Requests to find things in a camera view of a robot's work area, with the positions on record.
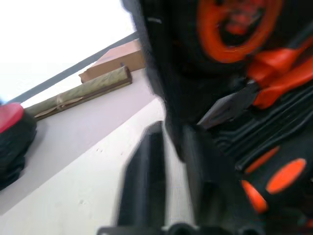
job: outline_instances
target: orange handle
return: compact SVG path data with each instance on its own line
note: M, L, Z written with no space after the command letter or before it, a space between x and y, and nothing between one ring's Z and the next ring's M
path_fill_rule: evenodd
M313 79L313 57L287 74L276 78L267 88L260 91L253 105L265 109L284 93L304 85Z
M249 66L248 77L256 81L261 88L266 88L272 80L288 72L296 59L310 46L313 46L313 37L297 49L280 48L260 52Z

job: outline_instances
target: white floor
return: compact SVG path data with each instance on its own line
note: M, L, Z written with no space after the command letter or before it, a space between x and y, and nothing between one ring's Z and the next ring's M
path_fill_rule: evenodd
M0 235L92 235L113 225L125 162L144 129L164 119L158 99L141 109L0 218ZM192 222L183 165L166 137L167 224Z

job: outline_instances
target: cardboard box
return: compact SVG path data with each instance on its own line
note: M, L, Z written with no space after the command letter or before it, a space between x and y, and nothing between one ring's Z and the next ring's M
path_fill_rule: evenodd
M143 69L145 61L138 40L110 49L92 67L80 74L82 83L127 66L130 71Z

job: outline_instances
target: orange wheel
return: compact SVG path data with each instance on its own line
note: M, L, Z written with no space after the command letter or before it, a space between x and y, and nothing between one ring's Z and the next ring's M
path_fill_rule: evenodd
M280 15L282 0L199 0L197 12L198 37L202 49L220 63L236 63L259 49L269 38ZM231 34L253 32L239 45L227 45L221 36L221 26Z

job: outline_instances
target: orange plastic part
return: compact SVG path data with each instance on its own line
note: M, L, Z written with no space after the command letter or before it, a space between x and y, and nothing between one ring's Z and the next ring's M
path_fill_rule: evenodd
M267 88L261 90L253 105L265 109L270 107L281 95L304 85L313 79L313 57L287 74L276 78Z
M259 168L261 165L263 165L265 162L267 162L273 155L275 155L279 150L279 146L271 149L269 152L262 155L258 160L256 160L254 163L252 163L246 170L245 173L251 173L255 169Z
M242 45L228 47L220 37L218 25L231 12L234 0L225 0L218 6L215 0L200 0L198 8L198 33L202 48L208 56L221 63L235 63L257 50L273 31L280 14L282 0L266 0L265 13L252 36Z
M248 195L253 208L258 213L263 213L268 209L268 204L259 192L246 180L241 181L246 194Z
M303 172L307 162L299 158L283 166L269 180L266 190L270 194L276 194L290 186Z
M313 44L309 38L300 48L280 48L258 53L248 69L248 77L265 88L272 80L288 72L296 59Z

